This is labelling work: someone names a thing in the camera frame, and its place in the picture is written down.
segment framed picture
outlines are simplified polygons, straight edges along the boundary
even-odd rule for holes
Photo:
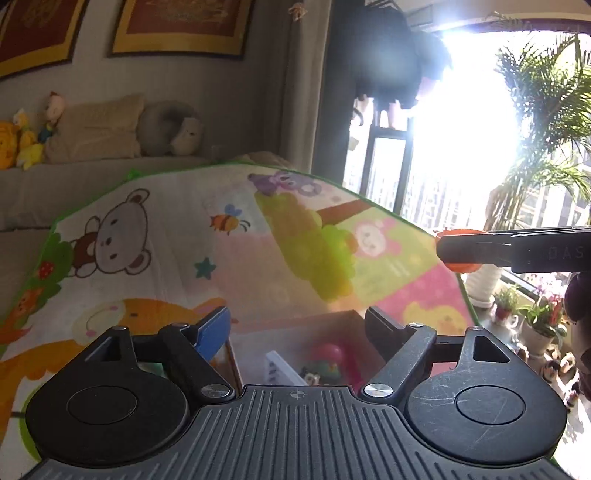
[[[254,0],[124,0],[111,55],[242,57]]]
[[[0,78],[72,60],[88,0],[12,0],[0,27]]]

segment strawberry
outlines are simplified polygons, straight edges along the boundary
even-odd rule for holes
[[[51,275],[53,273],[53,268],[54,265],[51,262],[48,261],[43,261],[41,262],[41,265],[39,265],[39,279],[40,280],[45,280],[47,277],[49,277],[49,275]]]

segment play mat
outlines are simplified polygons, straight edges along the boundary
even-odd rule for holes
[[[220,305],[234,324],[371,305],[442,335],[473,324],[434,238],[347,190],[242,163],[131,175],[56,222],[0,326],[0,478],[39,461],[28,400],[107,328],[155,333]]]

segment white vase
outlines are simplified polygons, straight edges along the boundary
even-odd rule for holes
[[[519,333],[519,339],[523,343],[530,355],[542,356],[546,349],[552,343],[552,338],[548,338],[544,335],[536,332],[529,323],[523,322],[521,325],[521,332]]]
[[[503,269],[491,264],[481,266],[466,279],[466,293],[475,307],[489,309],[495,302],[492,293],[501,279]]]

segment green border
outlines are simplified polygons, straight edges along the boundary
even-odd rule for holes
[[[61,222],[62,220],[64,220],[65,218],[68,218],[71,215],[74,215],[74,213],[79,212],[80,210],[88,207],[89,205],[91,205],[92,203],[94,203],[95,201],[97,201],[98,199],[100,199],[101,197],[104,197],[105,195],[114,192],[116,189],[122,187],[123,185],[128,184],[130,181],[133,180],[139,180],[139,179],[144,179],[147,177],[153,177],[156,175],[166,175],[166,174],[170,174],[170,173],[180,173],[180,172],[184,172],[184,171],[193,171],[193,170],[202,170],[205,168],[219,168],[219,167],[230,167],[230,166],[234,166],[234,165],[246,165],[246,166],[250,166],[250,167],[264,167],[264,168],[270,168],[272,170],[281,170],[281,171],[289,171],[291,173],[296,173],[298,175],[305,175],[307,177],[313,178],[315,180],[320,180],[323,181],[329,185],[332,185],[333,187],[336,187],[340,190],[345,190],[347,193],[351,194],[354,197],[357,197],[357,199],[359,200],[363,200],[364,202],[369,203],[370,205],[372,205],[373,207],[377,208],[378,210],[381,210],[382,212],[386,213],[387,215],[390,215],[391,217],[395,218],[396,220],[400,220],[402,223],[405,223],[406,225],[420,231],[423,233],[426,233],[427,235],[431,235],[430,233],[428,233],[427,231],[423,230],[422,228],[420,228],[419,226],[415,225],[414,223],[406,220],[405,218],[402,218],[392,212],[390,212],[389,210],[386,210],[386,208],[382,207],[381,205],[378,205],[377,203],[369,200],[366,197],[361,196],[358,193],[352,192],[351,190],[348,190],[346,188],[344,188],[341,185],[336,184],[335,182],[331,181],[331,180],[327,180],[327,179],[323,179],[321,177],[318,177],[316,175],[312,175],[310,173],[303,173],[297,170],[292,170],[290,168],[278,168],[278,167],[274,167],[274,166],[269,166],[269,165],[261,165],[258,163],[253,163],[253,162],[249,162],[249,161],[240,161],[240,160],[235,160],[235,161],[230,161],[227,163],[216,163],[216,164],[212,164],[212,165],[201,165],[198,167],[193,167],[193,168],[179,168],[176,170],[167,170],[167,171],[159,171],[159,172],[154,172],[154,173],[142,173],[137,169],[132,169],[129,171],[129,173],[127,174],[127,177],[124,181],[122,181],[121,183],[119,183],[118,185],[116,185],[115,187],[108,189],[107,191],[105,191],[104,193],[102,193],[101,195],[96,196],[95,198],[93,198],[92,200],[88,201],[87,203],[85,203],[83,206],[76,208],[76,209],[72,209],[68,212],[66,212],[63,215],[60,215],[59,217],[57,217],[55,219],[55,221],[52,223],[51,228],[49,230],[49,236],[51,236],[53,233],[55,233],[56,231],[56,226],[59,222]],[[35,273],[35,271],[39,268],[39,265],[41,264],[41,260],[43,257],[43,253],[45,251],[45,247],[47,245],[47,241],[45,241],[45,243],[43,244],[43,248],[41,249],[41,253],[39,254],[39,258],[37,260],[37,262],[35,263],[35,267],[33,268],[33,271],[27,276],[27,281],[31,278],[31,276]],[[460,278],[459,274],[456,274],[456,280],[458,283],[458,286],[460,287],[460,291],[462,292],[462,296],[464,298],[464,301],[466,303],[466,305],[468,306],[468,311],[470,313],[470,315],[472,316],[472,321],[474,322],[475,325],[480,325],[480,321],[478,320],[478,316],[476,315],[476,312],[474,311],[474,308],[472,307],[472,304],[470,303],[470,301],[468,300],[468,295],[466,293],[466,289],[464,288],[464,282],[462,281],[462,279]],[[0,321],[0,325],[3,325],[4,322],[6,321],[6,317],[8,315],[8,313],[14,308],[14,306],[16,305],[17,301],[21,298],[22,294],[25,291],[25,285],[22,286],[22,288],[19,290],[18,295],[16,296],[16,298],[14,298],[14,300],[11,303],[11,308],[4,313],[4,318],[2,318],[2,320]],[[4,355],[4,352],[6,351],[7,346],[6,345],[1,345],[0,346],[0,359],[2,359],[2,356]]]

